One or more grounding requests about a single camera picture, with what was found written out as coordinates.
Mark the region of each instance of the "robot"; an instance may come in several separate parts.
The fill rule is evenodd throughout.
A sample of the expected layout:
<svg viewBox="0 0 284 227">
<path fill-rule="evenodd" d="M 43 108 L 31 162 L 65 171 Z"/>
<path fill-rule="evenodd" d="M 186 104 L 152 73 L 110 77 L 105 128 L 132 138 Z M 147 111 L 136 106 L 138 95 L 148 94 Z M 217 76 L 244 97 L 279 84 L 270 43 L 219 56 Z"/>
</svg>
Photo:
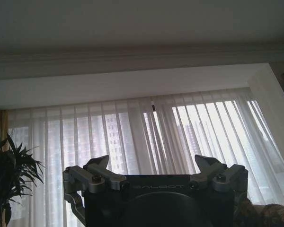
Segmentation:
<svg viewBox="0 0 284 227">
<path fill-rule="evenodd" d="M 118 175 L 106 169 L 108 159 L 63 172 L 64 199 L 87 227 L 232 227 L 247 198 L 245 167 L 213 157 L 195 155 L 193 175 Z"/>
</svg>

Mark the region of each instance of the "ceiling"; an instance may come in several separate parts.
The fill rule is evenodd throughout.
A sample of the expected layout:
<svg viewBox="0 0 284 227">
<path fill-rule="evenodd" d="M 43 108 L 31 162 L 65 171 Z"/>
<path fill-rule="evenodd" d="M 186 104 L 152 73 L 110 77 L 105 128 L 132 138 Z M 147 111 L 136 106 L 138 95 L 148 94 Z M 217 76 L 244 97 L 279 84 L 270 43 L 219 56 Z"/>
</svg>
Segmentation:
<svg viewBox="0 0 284 227">
<path fill-rule="evenodd" d="M 267 63 L 0 80 L 0 109 L 247 87 Z"/>
<path fill-rule="evenodd" d="M 284 0 L 0 0 L 0 53 L 284 43 Z"/>
</svg>

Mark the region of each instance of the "white sheer curtain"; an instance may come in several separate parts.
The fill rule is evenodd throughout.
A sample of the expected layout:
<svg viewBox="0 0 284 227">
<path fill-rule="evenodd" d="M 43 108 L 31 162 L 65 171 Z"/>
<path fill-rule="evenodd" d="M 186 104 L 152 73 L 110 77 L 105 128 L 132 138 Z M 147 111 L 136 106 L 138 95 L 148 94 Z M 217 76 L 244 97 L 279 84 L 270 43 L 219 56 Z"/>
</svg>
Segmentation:
<svg viewBox="0 0 284 227">
<path fill-rule="evenodd" d="M 254 203 L 284 204 L 284 162 L 247 88 L 13 110 L 9 127 L 45 165 L 44 185 L 12 205 L 11 227 L 80 226 L 62 171 L 105 154 L 110 170 L 131 175 L 196 173 L 194 154 L 242 164 Z"/>
</svg>

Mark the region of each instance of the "palm plant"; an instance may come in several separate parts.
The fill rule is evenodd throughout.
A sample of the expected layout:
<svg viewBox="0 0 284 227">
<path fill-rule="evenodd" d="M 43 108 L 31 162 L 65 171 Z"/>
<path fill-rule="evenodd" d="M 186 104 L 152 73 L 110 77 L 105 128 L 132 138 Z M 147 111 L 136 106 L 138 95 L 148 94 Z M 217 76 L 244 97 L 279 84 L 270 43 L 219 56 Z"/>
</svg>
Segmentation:
<svg viewBox="0 0 284 227">
<path fill-rule="evenodd" d="M 3 151 L 6 143 L 9 148 Z M 31 196 L 30 185 L 36 185 L 36 179 L 42 181 L 42 164 L 32 158 L 32 154 L 22 144 L 15 146 L 12 138 L 0 140 L 0 227 L 8 223 L 11 217 L 10 201 L 16 202 L 15 196 Z"/>
</svg>

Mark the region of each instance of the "screw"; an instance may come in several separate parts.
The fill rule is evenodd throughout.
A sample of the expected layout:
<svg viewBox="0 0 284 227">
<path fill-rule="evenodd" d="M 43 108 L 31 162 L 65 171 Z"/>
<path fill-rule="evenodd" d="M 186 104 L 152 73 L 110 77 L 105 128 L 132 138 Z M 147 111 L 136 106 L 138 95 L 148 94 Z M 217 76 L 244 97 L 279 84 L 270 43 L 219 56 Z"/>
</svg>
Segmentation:
<svg viewBox="0 0 284 227">
<path fill-rule="evenodd" d="M 217 181 L 219 182 L 225 182 L 226 181 L 226 176 L 223 174 L 218 174 L 217 176 Z"/>
<path fill-rule="evenodd" d="M 93 183 L 100 183 L 101 182 L 101 176 L 99 175 L 93 175 L 91 177 L 91 180 L 93 181 Z"/>
<path fill-rule="evenodd" d="M 189 188 L 192 190 L 196 190 L 199 187 L 199 183 L 197 181 L 191 181 L 189 184 Z"/>
</svg>

